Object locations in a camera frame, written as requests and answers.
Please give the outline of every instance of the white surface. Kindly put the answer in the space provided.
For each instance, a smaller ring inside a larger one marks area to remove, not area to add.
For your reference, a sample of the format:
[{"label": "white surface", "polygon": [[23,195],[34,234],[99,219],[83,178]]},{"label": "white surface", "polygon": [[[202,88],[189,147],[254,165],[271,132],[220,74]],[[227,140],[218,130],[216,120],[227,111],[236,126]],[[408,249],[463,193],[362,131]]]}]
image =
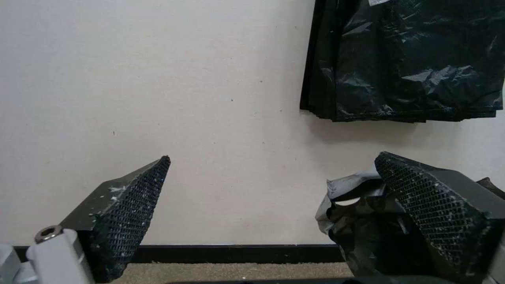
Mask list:
[{"label": "white surface", "polygon": [[102,181],[172,166],[145,244],[329,243],[326,179],[391,151],[505,187],[505,113],[331,123],[298,110],[313,1],[0,2],[0,243]]}]

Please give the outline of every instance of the crumpled plastic bag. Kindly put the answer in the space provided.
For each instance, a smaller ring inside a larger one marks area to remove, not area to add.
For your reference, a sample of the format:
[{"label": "crumpled plastic bag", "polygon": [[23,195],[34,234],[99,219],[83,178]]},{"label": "crumpled plastic bag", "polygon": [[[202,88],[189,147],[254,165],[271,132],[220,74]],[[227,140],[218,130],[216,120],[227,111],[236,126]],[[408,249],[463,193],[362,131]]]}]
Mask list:
[{"label": "crumpled plastic bag", "polygon": [[503,109],[501,0],[369,1],[316,1],[301,109],[404,122]]},{"label": "crumpled plastic bag", "polygon": [[328,181],[316,214],[355,276],[436,275],[425,240],[372,167]]}]

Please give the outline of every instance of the textured grip pad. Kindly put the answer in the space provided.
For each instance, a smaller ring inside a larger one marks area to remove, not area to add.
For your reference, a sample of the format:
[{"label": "textured grip pad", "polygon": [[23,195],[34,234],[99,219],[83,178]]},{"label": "textured grip pad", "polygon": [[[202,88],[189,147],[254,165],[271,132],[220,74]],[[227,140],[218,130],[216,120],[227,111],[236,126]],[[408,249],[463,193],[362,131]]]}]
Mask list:
[{"label": "textured grip pad", "polygon": [[435,265],[461,279],[487,273],[498,245],[505,202],[459,172],[383,152],[375,166],[412,217]]}]

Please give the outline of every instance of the floor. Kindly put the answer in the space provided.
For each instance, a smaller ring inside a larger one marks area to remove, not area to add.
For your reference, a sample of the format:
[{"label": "floor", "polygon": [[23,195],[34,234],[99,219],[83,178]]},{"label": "floor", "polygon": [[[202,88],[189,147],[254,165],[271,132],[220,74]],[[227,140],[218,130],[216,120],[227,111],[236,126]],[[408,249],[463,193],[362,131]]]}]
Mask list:
[{"label": "floor", "polygon": [[310,279],[351,277],[345,263],[304,264],[129,264],[113,284],[166,284],[181,281]]}]

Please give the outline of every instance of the black plastic sheet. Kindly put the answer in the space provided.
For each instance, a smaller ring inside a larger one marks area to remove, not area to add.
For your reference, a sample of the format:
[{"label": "black plastic sheet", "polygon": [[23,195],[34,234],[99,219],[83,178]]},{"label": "black plastic sheet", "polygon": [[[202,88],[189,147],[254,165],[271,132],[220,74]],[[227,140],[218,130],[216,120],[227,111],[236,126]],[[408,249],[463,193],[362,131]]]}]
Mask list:
[{"label": "black plastic sheet", "polygon": [[503,109],[500,0],[317,0],[300,108],[333,121],[460,121]]},{"label": "black plastic sheet", "polygon": [[382,152],[371,169],[327,185],[319,229],[355,276],[430,275],[474,284],[502,275],[491,264],[502,247],[505,194],[489,178],[474,182]]}]

